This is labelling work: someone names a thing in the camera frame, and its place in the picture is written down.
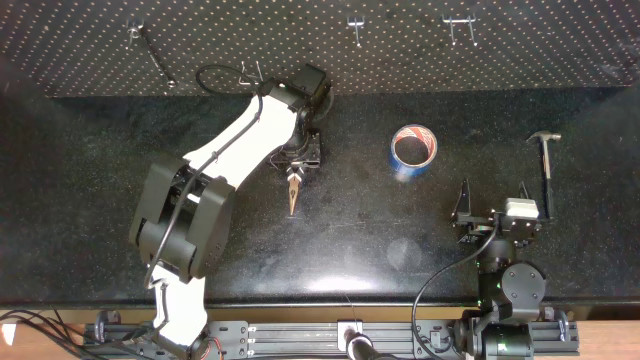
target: robotic arm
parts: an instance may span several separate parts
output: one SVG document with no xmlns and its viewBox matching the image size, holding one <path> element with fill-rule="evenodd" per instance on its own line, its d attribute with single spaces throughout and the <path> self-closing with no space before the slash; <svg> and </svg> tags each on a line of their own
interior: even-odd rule
<svg viewBox="0 0 640 360">
<path fill-rule="evenodd" d="M 153 340 L 180 359 L 211 348 L 203 331 L 204 276 L 226 245 L 235 190 L 274 151 L 280 163 L 319 166 L 319 137 L 309 124 L 329 89 L 326 74 L 311 65 L 291 82 L 270 79 L 260 84 L 262 99 L 256 94 L 218 137 L 183 159 L 162 158 L 151 166 L 129 241 L 150 265 L 157 306 Z M 252 124 L 260 100 L 262 112 Z M 183 192 L 186 201 L 181 203 Z M 167 230 L 174 214 L 175 225 Z"/>
</svg>

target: wooden surface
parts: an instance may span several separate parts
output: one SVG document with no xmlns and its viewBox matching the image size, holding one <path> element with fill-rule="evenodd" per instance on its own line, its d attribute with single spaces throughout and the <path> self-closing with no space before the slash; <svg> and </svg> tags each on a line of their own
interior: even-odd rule
<svg viewBox="0 0 640 360">
<path fill-rule="evenodd" d="M 580 359 L 637 360 L 640 359 L 640 321 L 581 321 Z M 567 357 L 539 357 L 545 360 L 571 359 Z M 18 325 L 13 346 L 0 340 L 0 359 L 71 360 L 66 353 L 47 337 L 25 325 Z"/>
</svg>

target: roll of tape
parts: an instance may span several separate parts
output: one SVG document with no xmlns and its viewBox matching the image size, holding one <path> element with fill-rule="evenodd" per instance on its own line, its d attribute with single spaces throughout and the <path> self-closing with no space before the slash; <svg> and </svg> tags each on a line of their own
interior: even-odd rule
<svg viewBox="0 0 640 360">
<path fill-rule="evenodd" d="M 396 152 L 396 145 L 406 137 L 414 137 L 420 140 L 414 146 L 424 146 L 428 155 L 427 160 L 419 164 L 411 164 L 407 159 L 402 159 Z M 411 178 L 427 171 L 438 152 L 438 142 L 431 130 L 422 125 L 403 126 L 391 139 L 391 166 L 400 179 Z"/>
</svg>

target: black table top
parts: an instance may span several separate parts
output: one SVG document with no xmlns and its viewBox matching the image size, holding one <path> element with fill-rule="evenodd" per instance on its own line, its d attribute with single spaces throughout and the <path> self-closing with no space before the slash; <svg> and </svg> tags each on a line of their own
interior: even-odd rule
<svg viewBox="0 0 640 360">
<path fill-rule="evenodd" d="M 0 101 L 0 305 L 153 304 L 127 242 L 149 165 L 210 141 L 247 99 Z M 519 257 L 546 272 L 549 301 L 637 301 L 639 104 L 636 88 L 336 97 L 316 124 L 324 164 L 294 216 L 288 183 L 267 165 L 238 189 L 206 303 L 411 301 L 430 274 L 473 250 L 448 225 L 464 177 L 479 215 L 517 196 L 520 181 L 541 199 L 539 148 L 525 142 L 538 130 L 562 134 L 550 144 L 558 221 Z M 402 183 L 389 142 L 409 123 L 429 127 L 439 150 L 426 174 Z M 424 301 L 472 304 L 476 286 L 469 264 Z"/>
</svg>

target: pegboard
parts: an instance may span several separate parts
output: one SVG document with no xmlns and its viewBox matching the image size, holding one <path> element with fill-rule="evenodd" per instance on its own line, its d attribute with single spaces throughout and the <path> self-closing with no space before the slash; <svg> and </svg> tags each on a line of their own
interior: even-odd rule
<svg viewBox="0 0 640 360">
<path fill-rule="evenodd" d="M 361 47 L 347 18 L 364 17 Z M 637 0 L 4 0 L 2 55 L 49 96 L 202 95 L 198 67 L 244 61 L 265 78 L 304 63 L 336 93 L 624 86 L 640 76 Z M 470 29 L 443 18 L 475 17 Z M 139 19 L 178 85 L 145 48 L 128 48 Z M 238 79 L 204 77 L 225 92 Z"/>
</svg>

